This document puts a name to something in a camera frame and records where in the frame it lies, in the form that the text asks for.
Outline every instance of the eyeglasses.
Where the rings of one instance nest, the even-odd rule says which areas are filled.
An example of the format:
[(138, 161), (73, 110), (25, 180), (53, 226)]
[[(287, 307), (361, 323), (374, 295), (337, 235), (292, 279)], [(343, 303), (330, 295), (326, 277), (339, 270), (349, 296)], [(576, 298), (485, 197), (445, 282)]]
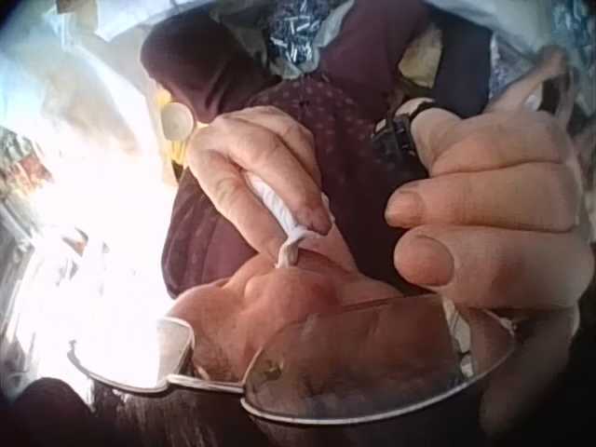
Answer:
[(422, 410), (476, 384), (514, 349), (494, 314), (463, 318), (440, 297), (392, 298), (312, 315), (277, 332), (239, 383), (180, 375), (196, 347), (192, 328), (161, 318), (110, 343), (72, 342), (69, 359), (96, 381), (134, 394), (169, 386), (241, 397), (258, 418), (301, 426), (345, 426)]

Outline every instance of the fingernail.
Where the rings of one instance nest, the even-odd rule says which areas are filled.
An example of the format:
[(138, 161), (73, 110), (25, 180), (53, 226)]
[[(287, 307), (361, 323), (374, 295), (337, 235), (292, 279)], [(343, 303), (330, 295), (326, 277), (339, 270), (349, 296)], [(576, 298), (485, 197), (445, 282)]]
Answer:
[(437, 239), (419, 236), (399, 247), (395, 264), (401, 275), (422, 287), (441, 287), (454, 278), (454, 257)]
[(332, 229), (331, 215), (325, 208), (306, 209), (296, 213), (295, 218), (302, 225), (323, 236), (327, 236)]
[(386, 220), (390, 225), (413, 227), (420, 224), (424, 213), (422, 198), (414, 191), (399, 191), (389, 199)]

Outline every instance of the polka dot fabric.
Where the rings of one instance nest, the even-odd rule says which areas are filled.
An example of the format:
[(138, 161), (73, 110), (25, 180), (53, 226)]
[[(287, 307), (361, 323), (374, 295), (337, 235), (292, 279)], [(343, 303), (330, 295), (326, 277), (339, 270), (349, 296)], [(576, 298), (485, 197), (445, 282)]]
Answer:
[[(247, 107), (275, 106), (302, 123), (315, 139), (323, 192), (360, 271), (396, 286), (393, 250), (402, 235), (384, 218), (391, 194), (416, 180), (414, 167), (378, 162), (373, 123), (331, 84), (312, 77), (282, 82), (253, 97)], [(172, 296), (233, 275), (254, 254), (222, 218), (186, 171), (174, 204), (163, 269)]]

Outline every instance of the white tissue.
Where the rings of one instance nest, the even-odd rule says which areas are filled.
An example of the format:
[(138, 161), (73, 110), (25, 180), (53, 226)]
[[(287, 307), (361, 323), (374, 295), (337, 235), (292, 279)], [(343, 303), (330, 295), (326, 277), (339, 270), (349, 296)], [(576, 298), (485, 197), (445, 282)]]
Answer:
[[(263, 179), (250, 172), (245, 172), (244, 177), (251, 187), (252, 192), (261, 199), (265, 207), (275, 216), (279, 222), (279, 226), (283, 228), (283, 231), (288, 236), (288, 239), (279, 250), (276, 268), (296, 265), (300, 243), (305, 239), (320, 237), (320, 234), (310, 231), (304, 225), (299, 224), (288, 207), (286, 207), (286, 204), (283, 203), (283, 200)], [(329, 199), (325, 195), (322, 196), (323, 202), (327, 206), (327, 209), (329, 209)]]

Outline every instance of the black watch strap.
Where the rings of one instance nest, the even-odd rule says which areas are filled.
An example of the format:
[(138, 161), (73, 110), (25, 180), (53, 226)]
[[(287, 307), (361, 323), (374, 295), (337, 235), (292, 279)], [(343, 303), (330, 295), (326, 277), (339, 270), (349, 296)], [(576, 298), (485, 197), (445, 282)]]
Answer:
[(416, 166), (421, 173), (427, 176), (427, 170), (423, 166), (416, 144), (412, 136), (412, 122), (423, 112), (429, 109), (440, 109), (436, 102), (423, 102), (411, 114), (397, 115), (389, 112), (386, 122), (382, 128), (372, 134), (372, 149), (377, 159), (386, 163), (409, 166)]

